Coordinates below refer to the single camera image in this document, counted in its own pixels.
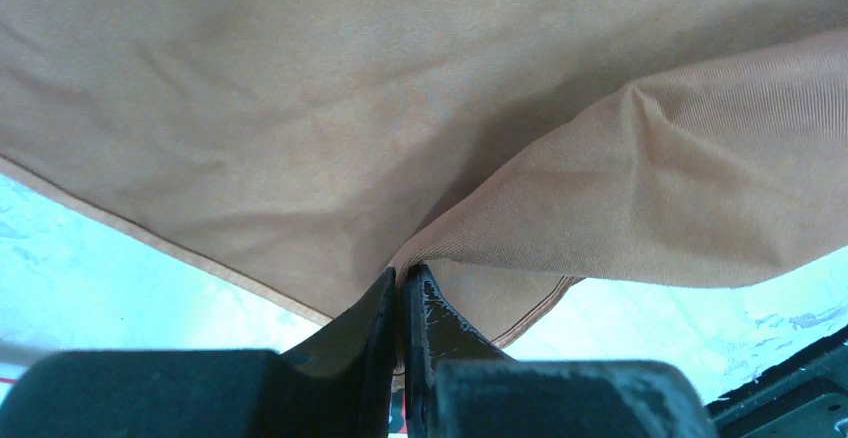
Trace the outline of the orange cloth napkin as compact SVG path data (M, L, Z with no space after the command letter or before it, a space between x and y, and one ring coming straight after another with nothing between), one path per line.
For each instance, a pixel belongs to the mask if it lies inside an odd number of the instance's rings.
M1 170L311 319L431 262L506 345L846 244L847 0L1 0Z

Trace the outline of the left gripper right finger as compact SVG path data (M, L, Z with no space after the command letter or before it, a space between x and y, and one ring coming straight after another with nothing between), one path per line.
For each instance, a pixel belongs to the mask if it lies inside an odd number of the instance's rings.
M713 437L691 383L650 360L519 361L444 297L425 265L402 287L411 437Z

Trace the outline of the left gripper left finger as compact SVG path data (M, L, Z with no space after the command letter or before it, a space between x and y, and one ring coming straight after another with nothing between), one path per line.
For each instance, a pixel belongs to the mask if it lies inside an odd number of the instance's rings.
M5 437L384 437L395 272L284 353L71 351L29 368Z

